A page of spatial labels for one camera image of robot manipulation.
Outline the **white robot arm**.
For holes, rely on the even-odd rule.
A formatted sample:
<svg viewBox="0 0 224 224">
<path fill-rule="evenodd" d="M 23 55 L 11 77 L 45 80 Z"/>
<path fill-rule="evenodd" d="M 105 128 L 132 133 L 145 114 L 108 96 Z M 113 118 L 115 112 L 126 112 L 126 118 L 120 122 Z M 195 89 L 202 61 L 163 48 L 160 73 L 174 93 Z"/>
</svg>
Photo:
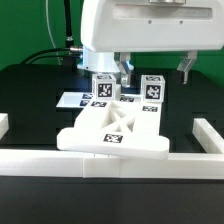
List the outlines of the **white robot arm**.
<svg viewBox="0 0 224 224">
<path fill-rule="evenodd" d="M 84 0 L 83 68 L 121 72 L 131 85 L 132 52 L 184 52 L 182 82 L 203 50 L 224 47 L 224 0 Z"/>
</svg>

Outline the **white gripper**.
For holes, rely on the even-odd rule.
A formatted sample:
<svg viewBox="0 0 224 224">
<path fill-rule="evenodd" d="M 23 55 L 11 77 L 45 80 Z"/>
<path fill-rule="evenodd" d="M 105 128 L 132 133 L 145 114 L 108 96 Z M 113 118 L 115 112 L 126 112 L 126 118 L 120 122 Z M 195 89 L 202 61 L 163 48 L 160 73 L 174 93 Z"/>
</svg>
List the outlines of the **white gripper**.
<svg viewBox="0 0 224 224">
<path fill-rule="evenodd" d="M 115 52 L 125 88 L 134 69 L 129 52 L 188 51 L 177 67 L 186 84 L 195 50 L 224 47 L 224 0 L 84 0 L 81 42 L 91 51 Z"/>
</svg>

